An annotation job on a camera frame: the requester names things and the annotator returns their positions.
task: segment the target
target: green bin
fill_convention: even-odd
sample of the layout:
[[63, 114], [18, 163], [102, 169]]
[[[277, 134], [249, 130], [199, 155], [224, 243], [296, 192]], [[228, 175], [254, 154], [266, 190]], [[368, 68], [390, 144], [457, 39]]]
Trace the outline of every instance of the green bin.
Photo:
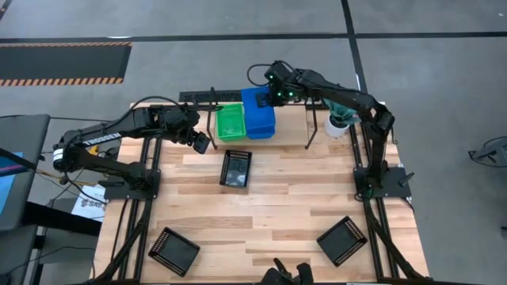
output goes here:
[[243, 139], [246, 137], [245, 117], [242, 104], [224, 104], [216, 112], [216, 126], [219, 139], [224, 142]]

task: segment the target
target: concrete floor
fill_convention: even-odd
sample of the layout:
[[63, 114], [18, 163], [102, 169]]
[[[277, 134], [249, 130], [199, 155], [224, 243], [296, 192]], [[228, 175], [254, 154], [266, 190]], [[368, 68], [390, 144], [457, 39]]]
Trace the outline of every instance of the concrete floor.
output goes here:
[[[507, 31], [502, 0], [349, 2], [356, 32]], [[0, 38], [248, 32], [346, 32], [346, 27], [341, 3], [333, 0], [13, 0], [0, 20]], [[507, 176], [503, 169], [474, 164], [467, 151], [505, 135], [507, 38], [358, 40], [358, 45], [368, 90], [395, 114], [402, 161], [416, 173], [410, 185], [431, 276], [505, 284], [507, 241], [500, 225], [507, 224]], [[356, 87], [348, 40], [139, 42], [123, 84], [2, 87], [0, 115], [112, 120], [148, 95], [177, 98], [185, 90], [250, 86], [246, 68], [274, 59]], [[53, 120], [44, 149], [65, 130], [89, 124]], [[47, 203], [58, 193], [36, 179], [30, 200]], [[44, 270], [42, 284], [83, 281], [90, 261], [76, 262]]]

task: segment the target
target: blue bin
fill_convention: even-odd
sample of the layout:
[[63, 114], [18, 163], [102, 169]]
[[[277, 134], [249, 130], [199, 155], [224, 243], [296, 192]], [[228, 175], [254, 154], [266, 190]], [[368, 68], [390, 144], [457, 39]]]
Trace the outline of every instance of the blue bin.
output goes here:
[[241, 90], [245, 109], [246, 136], [250, 139], [268, 139], [275, 135], [275, 110], [273, 107], [257, 107], [257, 93], [267, 93], [269, 87], [256, 87]]

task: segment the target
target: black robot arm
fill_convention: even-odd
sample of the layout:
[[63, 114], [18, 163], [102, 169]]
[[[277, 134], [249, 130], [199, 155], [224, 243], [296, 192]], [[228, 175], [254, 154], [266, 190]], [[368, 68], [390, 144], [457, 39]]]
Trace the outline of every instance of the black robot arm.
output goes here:
[[[119, 177], [126, 182], [130, 190], [144, 190], [152, 186], [155, 169], [149, 170], [140, 162], [124, 164], [101, 158], [86, 151], [86, 147], [105, 143], [110, 140], [129, 137], [134, 139], [159, 137], [173, 143], [192, 146], [203, 154], [208, 148], [209, 138], [193, 129], [199, 122], [195, 106], [151, 105], [150, 107], [131, 108], [121, 118], [109, 123], [87, 127], [82, 130], [67, 131], [53, 146], [53, 166], [56, 170], [68, 173], [79, 169], [88, 169]], [[112, 182], [103, 182], [105, 187]]]
[[265, 77], [269, 81], [266, 103], [271, 106], [283, 106], [295, 99], [313, 97], [329, 99], [356, 110], [372, 140], [372, 162], [366, 173], [367, 182], [373, 189], [382, 188], [382, 178], [388, 171], [384, 160], [387, 136], [395, 122], [395, 117], [385, 105], [370, 94], [328, 82], [313, 70], [294, 69], [282, 61], [274, 62], [265, 72]]

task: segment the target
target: black square tray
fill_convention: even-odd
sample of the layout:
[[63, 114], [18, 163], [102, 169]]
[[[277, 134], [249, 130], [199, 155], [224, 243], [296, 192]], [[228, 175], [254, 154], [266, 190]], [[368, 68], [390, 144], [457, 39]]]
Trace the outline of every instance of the black square tray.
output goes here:
[[226, 150], [223, 157], [220, 185], [244, 188], [248, 183], [252, 153]]
[[200, 247], [166, 227], [151, 248], [148, 256], [172, 272], [184, 277], [196, 259]]
[[345, 216], [340, 222], [317, 238], [324, 253], [338, 267], [368, 242], [356, 224]]

